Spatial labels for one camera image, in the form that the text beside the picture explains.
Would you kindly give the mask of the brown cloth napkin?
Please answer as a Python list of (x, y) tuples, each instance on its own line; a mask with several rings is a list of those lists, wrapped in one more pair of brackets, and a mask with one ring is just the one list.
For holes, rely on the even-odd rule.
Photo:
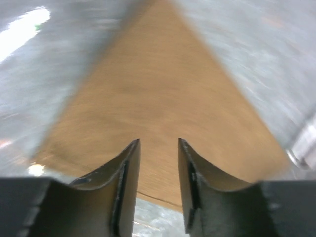
[(258, 114), (167, 0), (136, 12), (35, 159), (82, 176), (141, 141), (138, 197), (181, 210), (178, 139), (248, 182), (288, 166)]

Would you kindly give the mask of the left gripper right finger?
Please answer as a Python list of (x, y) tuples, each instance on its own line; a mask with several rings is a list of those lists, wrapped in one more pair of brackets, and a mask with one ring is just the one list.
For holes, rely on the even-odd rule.
[(314, 180), (250, 184), (201, 157), (178, 140), (185, 232), (192, 237), (313, 237)]

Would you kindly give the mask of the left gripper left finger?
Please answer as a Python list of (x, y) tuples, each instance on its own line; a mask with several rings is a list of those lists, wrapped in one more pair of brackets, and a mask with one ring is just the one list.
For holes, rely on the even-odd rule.
[(130, 237), (140, 140), (69, 184), (48, 177), (0, 180), (3, 237)]

